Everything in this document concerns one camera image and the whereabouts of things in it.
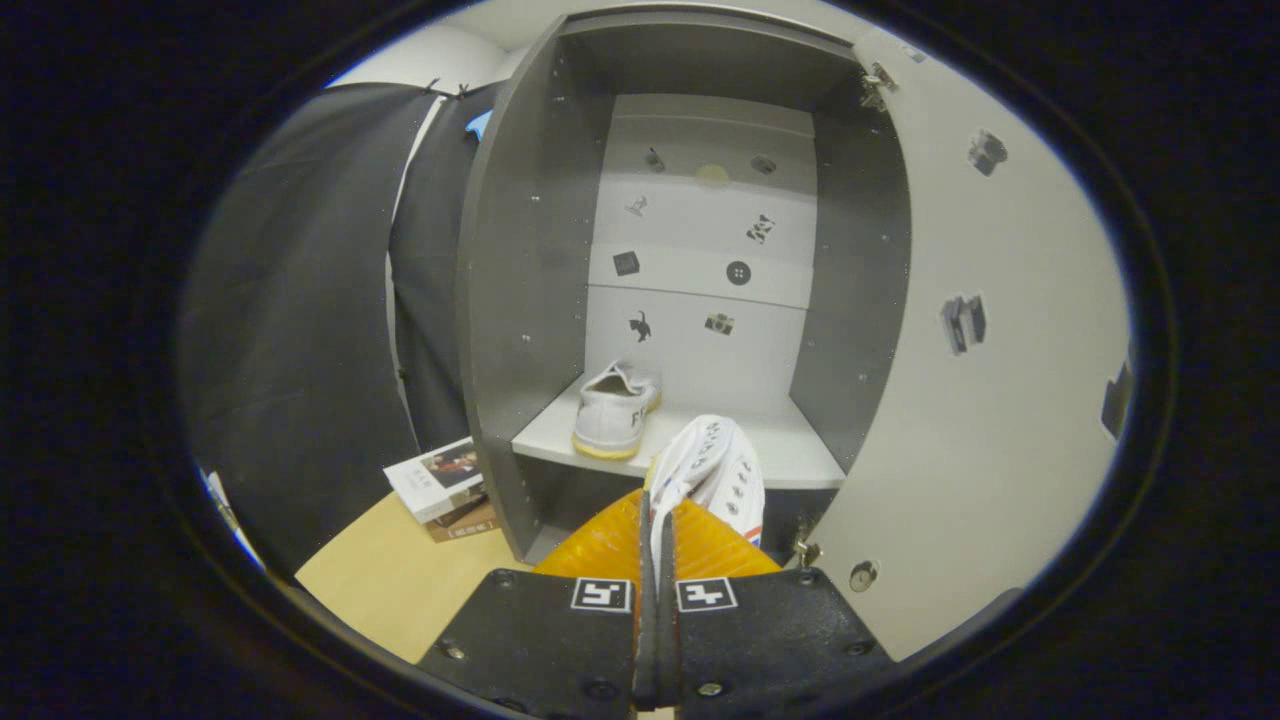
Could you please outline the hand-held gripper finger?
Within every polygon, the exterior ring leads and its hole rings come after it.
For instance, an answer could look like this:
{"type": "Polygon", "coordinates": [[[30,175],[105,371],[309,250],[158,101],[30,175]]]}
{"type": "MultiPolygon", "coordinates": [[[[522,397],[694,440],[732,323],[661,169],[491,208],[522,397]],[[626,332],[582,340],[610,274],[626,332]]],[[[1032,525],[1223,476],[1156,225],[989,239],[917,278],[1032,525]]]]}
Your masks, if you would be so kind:
{"type": "Polygon", "coordinates": [[[419,660],[484,714],[632,719],[653,692],[650,509],[636,489],[531,570],[489,571],[419,660]]]}
{"type": "Polygon", "coordinates": [[[780,568],[696,505],[666,520],[662,694],[678,719],[835,717],[893,673],[817,568],[780,568]]]}

